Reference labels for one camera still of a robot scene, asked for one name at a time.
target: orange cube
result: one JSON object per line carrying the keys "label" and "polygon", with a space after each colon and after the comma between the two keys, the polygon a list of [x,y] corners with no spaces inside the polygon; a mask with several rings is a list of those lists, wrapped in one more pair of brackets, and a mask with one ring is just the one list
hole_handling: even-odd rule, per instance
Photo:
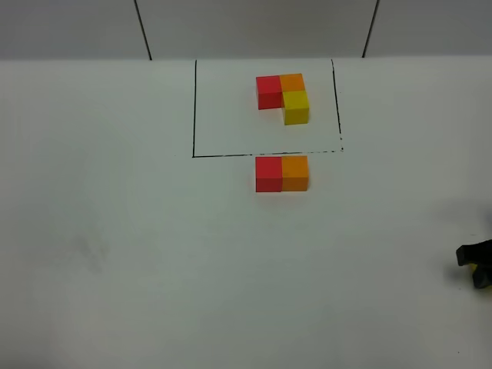
{"label": "orange cube", "polygon": [[301,73],[296,75],[281,75],[280,83],[282,86],[282,92],[305,90],[304,79],[302,78]]}
{"label": "orange cube", "polygon": [[282,191],[307,191],[309,166],[307,156],[282,157]]}

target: yellow cube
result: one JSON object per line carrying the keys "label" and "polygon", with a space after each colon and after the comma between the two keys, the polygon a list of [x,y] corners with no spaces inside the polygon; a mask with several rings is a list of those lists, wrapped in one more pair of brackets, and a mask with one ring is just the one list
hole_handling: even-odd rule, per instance
{"label": "yellow cube", "polygon": [[285,125],[305,125],[309,121],[309,100],[306,91],[282,92]]}

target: black line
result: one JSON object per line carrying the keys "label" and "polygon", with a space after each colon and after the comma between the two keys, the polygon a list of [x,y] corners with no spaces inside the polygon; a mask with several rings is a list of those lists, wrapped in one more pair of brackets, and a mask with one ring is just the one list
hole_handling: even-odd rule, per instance
{"label": "black line", "polygon": [[194,133],[197,128],[197,63],[198,60],[194,60],[194,106],[193,106],[193,156],[194,158]]}
{"label": "black line", "polygon": [[198,155],[193,158],[233,158],[238,156],[265,156],[265,155],[297,155],[297,154],[326,154],[327,152],[339,152],[335,150],[326,150],[326,151],[286,151],[286,152],[269,152],[269,153],[261,153],[261,154],[228,154],[228,155]]}
{"label": "black line", "polygon": [[331,68],[333,70],[333,89],[335,93],[335,104],[337,106],[338,132],[340,133],[340,145],[341,145],[341,150],[343,151],[344,145],[341,143],[342,137],[341,137],[340,111],[338,109],[337,79],[335,78],[335,64],[333,63],[333,59],[331,59]]}
{"label": "black line", "polygon": [[367,47],[369,46],[369,40],[372,35],[372,28],[374,26],[374,20],[376,19],[377,10],[379,9],[379,1],[376,0],[376,6],[374,6],[374,13],[372,13],[371,26],[369,27],[369,32],[367,33],[366,45],[364,46],[364,51],[362,52],[362,58],[366,57]]}
{"label": "black line", "polygon": [[141,21],[140,9],[138,9],[137,0],[133,0],[133,2],[135,4],[135,10],[137,11],[138,21],[140,22],[141,33],[144,36],[145,47],[147,48],[148,60],[152,60],[151,49],[148,47],[147,35],[145,34],[145,30],[144,30],[144,23]]}

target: l-shaped block arrangement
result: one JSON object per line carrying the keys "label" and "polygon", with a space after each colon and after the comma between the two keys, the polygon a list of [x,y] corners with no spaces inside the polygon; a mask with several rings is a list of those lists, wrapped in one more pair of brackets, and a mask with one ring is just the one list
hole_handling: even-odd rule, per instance
{"label": "l-shaped block arrangement", "polygon": [[256,77],[258,109],[282,108],[285,125],[309,121],[309,100],[302,74]]}

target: white wall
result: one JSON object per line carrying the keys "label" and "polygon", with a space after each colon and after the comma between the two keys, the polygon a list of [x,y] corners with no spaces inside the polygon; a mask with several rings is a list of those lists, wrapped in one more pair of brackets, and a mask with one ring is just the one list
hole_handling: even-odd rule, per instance
{"label": "white wall", "polygon": [[489,55],[490,0],[381,0],[367,56]]}
{"label": "white wall", "polygon": [[139,0],[154,58],[356,56],[375,0]]}
{"label": "white wall", "polygon": [[132,0],[2,0],[0,58],[147,58]]}

